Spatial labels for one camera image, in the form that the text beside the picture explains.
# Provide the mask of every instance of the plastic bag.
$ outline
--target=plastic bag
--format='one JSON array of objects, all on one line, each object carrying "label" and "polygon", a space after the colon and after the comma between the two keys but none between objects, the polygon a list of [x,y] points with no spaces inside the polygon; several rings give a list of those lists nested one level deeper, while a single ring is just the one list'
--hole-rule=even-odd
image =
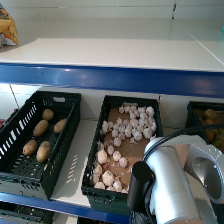
[{"label": "plastic bag", "polygon": [[15,22],[0,3],[0,47],[3,45],[17,45],[17,43]]}]

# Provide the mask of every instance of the black plastic crate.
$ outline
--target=black plastic crate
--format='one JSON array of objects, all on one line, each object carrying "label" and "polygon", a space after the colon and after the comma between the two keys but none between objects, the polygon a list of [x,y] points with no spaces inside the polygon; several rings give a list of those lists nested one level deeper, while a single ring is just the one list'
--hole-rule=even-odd
[{"label": "black plastic crate", "polygon": [[[220,113],[224,113],[224,104],[207,103],[207,102],[190,102],[187,106],[187,109],[188,109],[188,118],[187,118],[186,127],[190,128],[190,127],[196,127],[201,125],[197,118],[196,113],[194,112],[194,109],[199,109],[203,111],[207,109],[212,109]],[[203,131],[195,132],[193,134],[199,135],[201,138],[203,138],[206,141],[207,144],[210,144]],[[212,201],[211,201],[211,205],[217,216],[217,222],[219,224],[223,224],[224,223],[224,205],[215,204]]]},{"label": "black plastic crate", "polygon": [[[80,121],[80,94],[36,92],[23,107],[4,124],[0,131],[0,191],[48,200],[57,182],[62,164]],[[33,129],[42,119],[44,109],[54,112],[47,131],[35,138],[39,146],[50,141],[51,153],[44,163],[36,161],[36,153],[24,156],[23,146],[33,137]],[[60,134],[54,125],[66,118]]]},{"label": "black plastic crate", "polygon": [[0,202],[0,217],[12,223],[18,224],[51,224],[54,212],[37,208]]},{"label": "black plastic crate", "polygon": [[111,108],[120,107],[124,102],[137,103],[139,107],[152,106],[155,115],[154,118],[157,124],[156,136],[163,137],[162,124],[160,120],[159,105],[157,100],[132,98],[132,97],[118,97],[105,96],[98,119],[97,128],[92,142],[91,150],[88,156],[88,162],[82,180],[82,193],[88,197],[91,208],[103,212],[115,213],[129,216],[130,209],[127,206],[127,194],[119,192],[96,189],[90,186],[90,177],[92,176],[94,162],[96,160],[97,142],[102,141],[100,130],[104,120],[108,120],[108,115]]},{"label": "black plastic crate", "polygon": [[[196,113],[194,112],[194,109],[199,109],[199,110],[207,110],[207,109],[212,109],[218,112],[224,113],[224,104],[221,103],[206,103],[206,102],[190,102],[187,106],[188,109],[188,117],[187,117],[187,123],[186,123],[186,128],[190,127],[196,127],[200,126],[200,122],[197,118]],[[193,133],[195,135],[199,135],[201,138],[203,138],[207,144],[209,144],[208,139],[203,131],[198,131]]]}]

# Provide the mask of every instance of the white shelf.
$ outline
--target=white shelf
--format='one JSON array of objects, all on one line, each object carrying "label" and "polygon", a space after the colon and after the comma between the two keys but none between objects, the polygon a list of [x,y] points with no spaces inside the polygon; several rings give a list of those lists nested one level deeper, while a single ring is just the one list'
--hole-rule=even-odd
[{"label": "white shelf", "polygon": [[54,188],[52,200],[90,207],[82,195],[82,177],[96,130],[97,121],[81,120]]},{"label": "white shelf", "polygon": [[[184,27],[171,19],[16,20],[19,45],[0,49],[0,62],[224,71],[220,20],[201,21]],[[221,37],[210,39],[209,50],[191,34],[208,26]]]}]

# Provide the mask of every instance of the potato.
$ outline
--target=potato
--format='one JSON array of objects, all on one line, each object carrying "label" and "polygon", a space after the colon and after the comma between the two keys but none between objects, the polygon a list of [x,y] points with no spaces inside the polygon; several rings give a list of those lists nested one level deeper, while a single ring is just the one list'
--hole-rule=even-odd
[{"label": "potato", "polygon": [[208,139],[208,142],[209,143],[213,142],[214,137],[215,137],[214,132],[212,130],[204,130],[204,132],[205,132],[205,135],[206,135],[206,137]]},{"label": "potato", "polygon": [[[206,124],[215,124],[214,121],[211,120],[211,119],[206,119],[206,120],[205,120],[205,123],[206,123]],[[219,132],[218,132],[217,129],[211,129],[211,130],[214,132],[215,136],[219,135]]]},{"label": "potato", "polygon": [[214,120],[217,116],[216,111],[212,110],[212,109],[208,109],[204,112],[204,118],[205,119],[211,119]]},{"label": "potato", "polygon": [[39,163],[43,163],[47,160],[51,152],[51,143],[49,141],[44,141],[40,144],[37,150],[36,159]]},{"label": "potato", "polygon": [[201,125],[206,125],[205,121],[201,117],[198,117],[198,120]]},{"label": "potato", "polygon": [[215,140],[212,142],[212,144],[216,147],[216,148],[224,148],[224,135],[218,135],[215,137]]},{"label": "potato", "polygon": [[58,134],[61,132],[62,128],[64,127],[66,122],[66,119],[60,120],[55,126],[54,126],[54,133]]},{"label": "potato", "polygon": [[36,127],[33,130],[33,135],[35,137],[41,136],[48,128],[48,121],[47,120],[41,120]]},{"label": "potato", "polygon": [[42,119],[50,121],[54,118],[54,112],[50,109],[45,109],[42,113]]},{"label": "potato", "polygon": [[23,147],[23,155],[30,156],[37,150],[37,142],[32,139],[26,143]]},{"label": "potato", "polygon": [[223,128],[218,128],[218,132],[219,132],[219,134],[224,134],[224,129]]}]

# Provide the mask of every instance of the white wall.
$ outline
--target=white wall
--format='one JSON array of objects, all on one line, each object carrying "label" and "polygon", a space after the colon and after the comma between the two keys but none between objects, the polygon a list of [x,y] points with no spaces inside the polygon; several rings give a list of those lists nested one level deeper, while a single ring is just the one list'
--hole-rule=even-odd
[{"label": "white wall", "polygon": [[223,18],[223,0],[1,0],[14,19]]},{"label": "white wall", "polygon": [[[224,99],[218,98],[204,98],[191,96],[174,96],[174,95],[159,95],[150,93],[135,93],[135,92],[119,92],[119,91],[105,91],[105,90],[86,90],[86,89],[70,89],[70,88],[56,88],[56,87],[40,87],[40,86],[23,86],[11,85],[15,94],[16,101],[21,107],[25,101],[37,90],[39,91],[55,91],[55,92],[69,92],[80,93],[81,100],[81,117],[83,119],[97,120],[103,103],[105,95],[113,96],[128,96],[140,97],[148,99],[159,100],[159,109],[163,127],[169,128],[184,128],[187,121],[187,105],[190,101],[197,102],[218,102],[224,103]],[[1,104],[0,119],[7,119],[13,110],[17,108],[16,101],[13,97],[11,89],[7,84],[0,85],[0,96],[4,104]]]}]

